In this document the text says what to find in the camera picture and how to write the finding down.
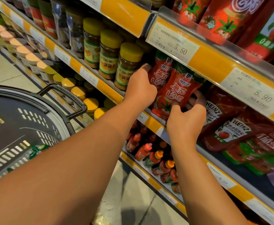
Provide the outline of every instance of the red ketchup packet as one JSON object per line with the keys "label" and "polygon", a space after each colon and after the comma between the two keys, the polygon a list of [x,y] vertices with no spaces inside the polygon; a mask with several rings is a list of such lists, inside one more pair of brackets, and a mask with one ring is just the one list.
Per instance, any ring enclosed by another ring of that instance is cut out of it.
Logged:
{"label": "red ketchup packet", "polygon": [[223,152],[223,155],[234,164],[254,161],[268,154],[274,154],[274,131],[259,133],[251,139],[232,145]]}
{"label": "red ketchup packet", "polygon": [[238,117],[226,121],[215,132],[203,137],[202,142],[210,151],[222,151],[255,134],[268,133],[274,125],[266,117],[247,107]]}
{"label": "red ketchup packet", "polygon": [[245,110],[246,105],[226,93],[219,87],[212,85],[206,93],[207,116],[206,122],[201,130],[201,135],[215,131],[228,119],[235,117]]}
{"label": "red ketchup packet", "polygon": [[157,50],[155,63],[156,65],[148,73],[148,79],[152,85],[156,86],[157,90],[160,90],[169,79],[174,61],[160,50]]}
{"label": "red ketchup packet", "polygon": [[206,79],[202,76],[177,62],[172,69],[169,81],[157,93],[152,113],[167,120],[172,103],[177,102],[180,107],[184,107],[192,93],[205,81]]}

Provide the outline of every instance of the person's left arm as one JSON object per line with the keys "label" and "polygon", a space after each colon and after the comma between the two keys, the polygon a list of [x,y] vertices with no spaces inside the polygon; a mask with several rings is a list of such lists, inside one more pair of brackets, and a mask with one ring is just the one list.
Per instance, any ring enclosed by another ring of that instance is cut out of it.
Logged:
{"label": "person's left arm", "polygon": [[131,126],[156,97],[149,70],[100,119],[0,179],[0,225],[90,223]]}

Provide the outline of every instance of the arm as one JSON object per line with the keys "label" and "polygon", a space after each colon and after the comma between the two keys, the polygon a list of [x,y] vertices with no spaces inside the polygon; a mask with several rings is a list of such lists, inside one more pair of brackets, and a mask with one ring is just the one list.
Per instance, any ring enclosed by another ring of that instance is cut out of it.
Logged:
{"label": "arm", "polygon": [[206,121],[206,99],[199,91],[194,94],[197,99],[189,100],[194,107],[182,113],[179,105],[173,105],[167,122],[188,221],[192,225],[248,224],[196,152],[196,140]]}
{"label": "arm", "polygon": [[132,124],[156,97],[149,70],[134,73],[122,103],[0,179],[0,225],[90,223]]}

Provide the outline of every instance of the person's right arm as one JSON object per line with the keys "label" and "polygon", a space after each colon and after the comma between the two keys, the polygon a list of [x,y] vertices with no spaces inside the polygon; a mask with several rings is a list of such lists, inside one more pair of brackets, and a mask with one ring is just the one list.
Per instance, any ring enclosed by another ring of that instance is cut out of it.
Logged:
{"label": "person's right arm", "polygon": [[194,94],[197,99],[189,100],[193,108],[182,113],[179,105],[173,105],[167,121],[188,222],[191,225],[248,225],[195,149],[206,121],[206,99],[199,91]]}

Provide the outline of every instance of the hand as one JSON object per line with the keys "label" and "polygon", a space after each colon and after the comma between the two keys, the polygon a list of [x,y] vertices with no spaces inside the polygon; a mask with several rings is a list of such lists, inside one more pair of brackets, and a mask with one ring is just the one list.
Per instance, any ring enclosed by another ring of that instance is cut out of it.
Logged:
{"label": "hand", "polygon": [[206,121],[206,98],[198,90],[194,92],[197,99],[190,98],[186,107],[187,112],[182,113],[177,103],[173,103],[169,119],[167,121],[167,132],[171,141],[183,144],[196,144],[203,124]]}
{"label": "hand", "polygon": [[148,71],[151,69],[149,64],[144,64],[130,77],[124,98],[124,101],[136,104],[141,111],[152,104],[157,95],[157,88],[148,80]]}

